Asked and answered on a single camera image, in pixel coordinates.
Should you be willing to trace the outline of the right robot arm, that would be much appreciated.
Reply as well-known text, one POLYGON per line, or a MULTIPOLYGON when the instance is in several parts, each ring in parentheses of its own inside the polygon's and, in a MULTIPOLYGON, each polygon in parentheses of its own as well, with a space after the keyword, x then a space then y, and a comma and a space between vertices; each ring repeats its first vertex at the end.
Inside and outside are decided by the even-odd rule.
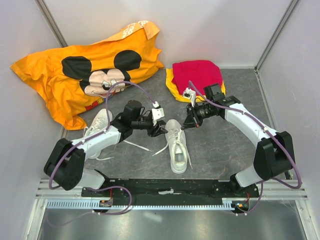
POLYGON ((204 119, 219 116, 238 128, 255 147, 253 163, 230 177, 229 191, 233 196, 242 196, 252 184, 296 170, 293 140, 288 132, 279 132, 264 124, 235 96, 225 96, 217 83, 204 88, 202 103, 196 102, 199 94, 192 83, 182 94, 190 101, 183 129, 199 128, 204 119))

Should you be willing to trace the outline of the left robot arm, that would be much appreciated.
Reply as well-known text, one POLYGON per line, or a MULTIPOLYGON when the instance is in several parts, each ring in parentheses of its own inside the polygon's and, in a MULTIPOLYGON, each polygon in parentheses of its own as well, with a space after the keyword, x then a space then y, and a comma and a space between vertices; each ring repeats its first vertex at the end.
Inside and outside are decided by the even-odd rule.
POLYGON ((130 100, 110 126, 72 141, 60 139, 43 169, 50 182, 66 191, 75 187, 91 188, 99 197, 106 196, 110 191, 109 183, 102 173, 85 169, 85 161, 104 148, 123 142, 134 130, 146 130, 150 137, 166 134, 164 109, 157 102, 148 115, 143 115, 142 109, 139 101, 130 100))

